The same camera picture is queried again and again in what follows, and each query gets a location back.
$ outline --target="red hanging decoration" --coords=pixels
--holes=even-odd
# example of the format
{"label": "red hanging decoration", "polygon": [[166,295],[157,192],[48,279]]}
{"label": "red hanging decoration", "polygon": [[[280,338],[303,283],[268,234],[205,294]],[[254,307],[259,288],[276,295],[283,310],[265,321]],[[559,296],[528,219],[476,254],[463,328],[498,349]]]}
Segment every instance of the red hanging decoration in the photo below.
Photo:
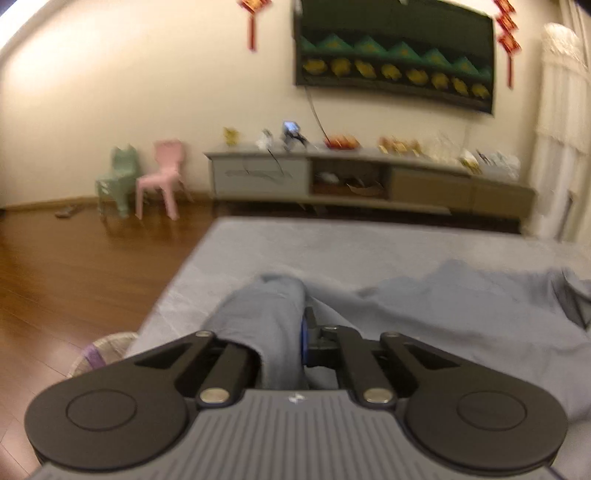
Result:
{"label": "red hanging decoration", "polygon": [[256,21],[255,15],[264,7],[269,5],[271,0],[241,0],[240,5],[250,13],[248,20],[248,49],[256,51]]}
{"label": "red hanging decoration", "polygon": [[499,37],[499,43],[505,47],[509,65],[507,67],[507,85],[513,89],[513,55],[521,50],[521,46],[513,36],[517,30],[517,24],[511,18],[511,14],[515,13],[515,8],[509,0],[493,0],[501,10],[501,14],[496,18],[497,23],[503,29],[503,34]]}

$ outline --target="white logo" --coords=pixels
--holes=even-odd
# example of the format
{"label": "white logo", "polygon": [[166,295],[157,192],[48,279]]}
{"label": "white logo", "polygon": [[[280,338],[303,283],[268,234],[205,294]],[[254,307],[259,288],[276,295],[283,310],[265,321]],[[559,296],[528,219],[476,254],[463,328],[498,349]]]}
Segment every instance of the white logo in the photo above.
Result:
{"label": "white logo", "polygon": [[293,395],[287,397],[287,399],[293,404],[297,405],[299,402],[304,401],[306,398],[305,396],[296,392]]}

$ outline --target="green chair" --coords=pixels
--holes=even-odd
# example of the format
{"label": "green chair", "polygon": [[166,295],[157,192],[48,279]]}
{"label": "green chair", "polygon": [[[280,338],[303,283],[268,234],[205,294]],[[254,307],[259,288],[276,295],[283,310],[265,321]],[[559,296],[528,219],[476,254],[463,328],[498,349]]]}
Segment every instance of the green chair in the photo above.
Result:
{"label": "green chair", "polygon": [[99,213],[104,216],[103,197],[110,196],[117,204],[121,218],[129,216],[127,197],[135,191],[135,181],[141,176],[138,153],[131,145],[126,150],[114,148],[111,154],[111,172],[96,180]]}

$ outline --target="pink chair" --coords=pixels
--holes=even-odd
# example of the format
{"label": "pink chair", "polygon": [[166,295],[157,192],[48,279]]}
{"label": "pink chair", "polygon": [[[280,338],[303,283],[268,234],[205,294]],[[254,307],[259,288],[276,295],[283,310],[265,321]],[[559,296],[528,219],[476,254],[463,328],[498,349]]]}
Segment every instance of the pink chair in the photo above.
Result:
{"label": "pink chair", "polygon": [[135,215],[141,220],[144,208],[144,190],[161,189],[166,213],[172,220],[178,219],[177,202],[174,200],[174,186],[178,183],[189,201],[193,201],[181,179],[180,165],[184,160],[184,147],[180,140],[154,143],[155,159],[160,165],[158,173],[144,175],[135,183]]}

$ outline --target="gray ribbed panel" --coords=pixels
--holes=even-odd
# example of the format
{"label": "gray ribbed panel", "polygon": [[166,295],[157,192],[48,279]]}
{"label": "gray ribbed panel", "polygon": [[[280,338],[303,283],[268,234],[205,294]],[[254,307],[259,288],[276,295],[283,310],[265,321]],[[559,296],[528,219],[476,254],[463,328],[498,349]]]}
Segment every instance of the gray ribbed panel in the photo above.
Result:
{"label": "gray ribbed panel", "polygon": [[[237,405],[200,414],[183,441],[157,460],[119,473],[47,465],[33,480],[468,480],[415,449],[388,413],[344,391],[249,390]],[[546,469],[514,480],[556,480]]]}

